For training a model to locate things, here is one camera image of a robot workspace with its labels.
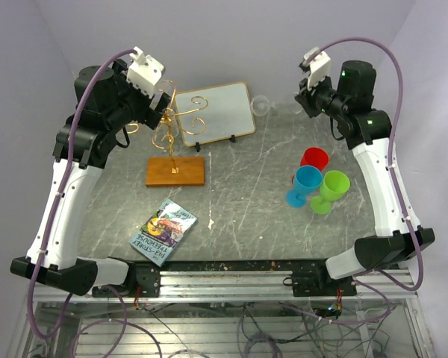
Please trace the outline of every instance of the gray marble tabletop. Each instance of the gray marble tabletop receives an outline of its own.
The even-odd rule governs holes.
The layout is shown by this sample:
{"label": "gray marble tabletop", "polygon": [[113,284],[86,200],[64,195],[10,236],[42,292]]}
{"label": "gray marble tabletop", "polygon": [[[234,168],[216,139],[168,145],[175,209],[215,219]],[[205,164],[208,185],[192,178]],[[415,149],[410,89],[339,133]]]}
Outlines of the gray marble tabletop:
{"label": "gray marble tabletop", "polygon": [[[116,147],[109,156],[93,190],[78,253],[145,260],[128,241],[166,198],[198,218],[170,260],[325,258],[375,233],[363,175],[345,142],[332,138],[326,116],[272,113],[255,121],[254,134],[236,143],[203,145],[199,153],[178,137],[176,156],[205,158],[205,185],[174,188],[146,188],[148,157],[167,154],[151,144],[152,131],[142,126],[130,135],[130,148]],[[290,179],[311,146],[329,153],[326,170],[341,170],[352,183],[326,216],[285,201]]]}

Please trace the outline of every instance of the white wall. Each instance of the white wall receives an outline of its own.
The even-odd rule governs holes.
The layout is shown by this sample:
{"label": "white wall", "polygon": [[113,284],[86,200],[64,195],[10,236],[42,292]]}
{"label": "white wall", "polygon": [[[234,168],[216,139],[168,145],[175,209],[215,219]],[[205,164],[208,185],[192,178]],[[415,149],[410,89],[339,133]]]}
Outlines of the white wall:
{"label": "white wall", "polygon": [[0,0],[0,357],[27,280],[10,273],[37,232],[55,134],[74,110],[73,77],[32,0]]}
{"label": "white wall", "polygon": [[[251,94],[298,90],[303,54],[339,37],[391,43],[414,0],[37,0],[74,73],[138,45],[180,90],[246,81]],[[331,51],[378,64],[370,46]]]}
{"label": "white wall", "polygon": [[[439,356],[448,358],[448,0],[418,0],[391,48],[405,83],[399,165],[415,212],[436,234],[423,252],[419,294]],[[378,73],[376,107],[393,114],[396,76],[390,61]],[[415,273],[415,263],[411,268]]]}

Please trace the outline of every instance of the brown wooden block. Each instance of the brown wooden block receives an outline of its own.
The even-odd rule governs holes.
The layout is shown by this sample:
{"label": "brown wooden block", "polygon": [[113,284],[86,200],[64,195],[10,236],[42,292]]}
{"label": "brown wooden block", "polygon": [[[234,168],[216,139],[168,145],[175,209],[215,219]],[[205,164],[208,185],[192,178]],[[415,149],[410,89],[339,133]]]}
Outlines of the brown wooden block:
{"label": "brown wooden block", "polygon": [[204,157],[175,157],[178,173],[172,173],[168,157],[148,159],[146,186],[204,185]]}

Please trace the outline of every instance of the book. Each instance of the book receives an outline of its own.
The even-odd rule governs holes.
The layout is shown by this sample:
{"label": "book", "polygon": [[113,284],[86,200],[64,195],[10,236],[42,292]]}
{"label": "book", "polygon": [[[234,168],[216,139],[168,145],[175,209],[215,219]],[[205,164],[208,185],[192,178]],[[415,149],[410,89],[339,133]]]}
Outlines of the book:
{"label": "book", "polygon": [[197,218],[166,199],[129,243],[158,266],[162,266]]}

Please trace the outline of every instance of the twisted gold pole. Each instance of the twisted gold pole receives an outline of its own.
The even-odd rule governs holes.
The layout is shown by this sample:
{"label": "twisted gold pole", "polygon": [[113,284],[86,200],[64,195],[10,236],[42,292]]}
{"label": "twisted gold pole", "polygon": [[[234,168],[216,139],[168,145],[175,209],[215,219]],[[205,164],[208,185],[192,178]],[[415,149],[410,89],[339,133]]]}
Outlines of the twisted gold pole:
{"label": "twisted gold pole", "polygon": [[[187,131],[185,130],[182,126],[180,126],[177,121],[176,121],[176,116],[183,116],[185,114],[190,114],[190,113],[195,113],[198,112],[200,110],[204,110],[205,108],[208,107],[209,105],[209,101],[200,96],[200,95],[195,95],[194,97],[191,98],[191,102],[194,104],[198,104],[201,105],[201,101],[199,101],[198,99],[201,99],[205,102],[204,107],[200,107],[200,108],[195,108],[193,110],[188,110],[186,112],[183,113],[176,113],[172,108],[172,104],[174,103],[175,100],[175,95],[176,95],[176,85],[173,81],[171,80],[165,80],[165,82],[168,82],[170,84],[173,85],[173,89],[172,89],[172,95],[171,95],[171,102],[169,103],[168,108],[166,108],[166,110],[164,111],[164,115],[162,116],[161,120],[159,121],[159,126],[158,128],[156,128],[155,134],[152,136],[152,144],[154,147],[159,148],[159,149],[163,149],[163,150],[167,150],[168,154],[169,154],[169,159],[172,162],[172,173],[179,173],[179,168],[176,166],[175,163],[175,159],[173,157],[173,153],[174,153],[174,136],[172,135],[172,126],[175,126],[176,128],[178,128],[180,131],[185,132],[191,136],[197,136],[201,133],[203,133],[206,129],[206,123],[204,122],[204,120],[202,118],[195,118],[193,119],[193,121],[191,122],[191,125],[193,126],[193,128],[196,126],[196,121],[200,122],[202,124],[202,129],[199,132],[191,132],[191,131]],[[167,138],[168,140],[168,146],[165,147],[163,145],[159,145],[157,144],[157,138],[158,138],[158,134],[159,131],[161,130],[161,128],[166,125],[167,126],[167,133],[164,134],[164,136],[161,138],[161,142],[164,142]]]}

